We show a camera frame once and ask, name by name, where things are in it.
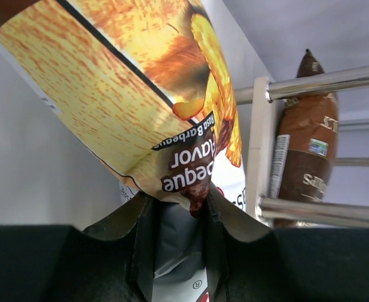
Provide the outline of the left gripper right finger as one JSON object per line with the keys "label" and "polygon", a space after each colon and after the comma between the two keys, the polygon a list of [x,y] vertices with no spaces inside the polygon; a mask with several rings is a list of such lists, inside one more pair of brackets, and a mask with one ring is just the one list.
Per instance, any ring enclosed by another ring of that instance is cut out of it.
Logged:
{"label": "left gripper right finger", "polygon": [[215,188],[203,207],[211,301],[369,301],[369,229],[271,229]]}

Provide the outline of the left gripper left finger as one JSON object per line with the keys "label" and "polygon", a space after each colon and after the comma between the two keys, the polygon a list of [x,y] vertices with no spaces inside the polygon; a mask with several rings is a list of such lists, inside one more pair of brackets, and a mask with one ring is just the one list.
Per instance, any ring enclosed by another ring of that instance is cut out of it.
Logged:
{"label": "left gripper left finger", "polygon": [[0,301],[150,301],[153,222],[137,196],[85,230],[0,226]]}

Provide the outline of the brown Chuba cassava bag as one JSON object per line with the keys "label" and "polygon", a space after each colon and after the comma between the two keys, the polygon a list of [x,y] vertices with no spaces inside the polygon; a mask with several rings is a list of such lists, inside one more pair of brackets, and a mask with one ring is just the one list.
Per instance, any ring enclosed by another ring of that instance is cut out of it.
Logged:
{"label": "brown Chuba cassava bag", "polygon": [[0,1],[0,44],[124,185],[200,215],[245,185],[229,71],[201,1]]}

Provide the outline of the brown Kettle sea salt bag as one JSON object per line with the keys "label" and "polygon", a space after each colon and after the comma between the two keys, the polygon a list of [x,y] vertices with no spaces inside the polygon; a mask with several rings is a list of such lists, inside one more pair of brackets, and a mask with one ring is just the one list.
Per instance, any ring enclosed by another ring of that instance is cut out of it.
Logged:
{"label": "brown Kettle sea salt bag", "polygon": [[286,100],[272,162],[271,198],[320,203],[338,149],[335,92]]}

